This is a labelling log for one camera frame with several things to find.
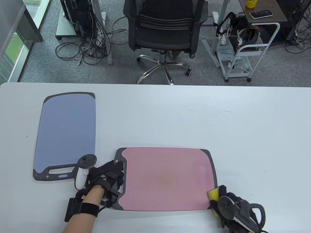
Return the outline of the person's right hand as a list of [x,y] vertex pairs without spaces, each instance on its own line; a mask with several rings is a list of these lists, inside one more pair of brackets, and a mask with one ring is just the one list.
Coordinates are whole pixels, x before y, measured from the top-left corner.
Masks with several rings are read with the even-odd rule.
[[245,199],[227,192],[221,185],[208,192],[210,208],[220,226],[230,233],[260,233],[266,221],[265,209],[257,203],[249,203]]

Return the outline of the person's left hand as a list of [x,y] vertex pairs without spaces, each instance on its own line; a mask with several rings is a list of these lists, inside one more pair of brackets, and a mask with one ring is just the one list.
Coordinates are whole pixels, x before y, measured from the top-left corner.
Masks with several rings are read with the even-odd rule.
[[85,189],[90,189],[95,185],[100,185],[105,193],[100,204],[103,208],[111,208],[116,203],[119,195],[120,187],[124,183],[123,162],[115,162],[114,160],[107,162],[100,167],[93,167],[87,175]]

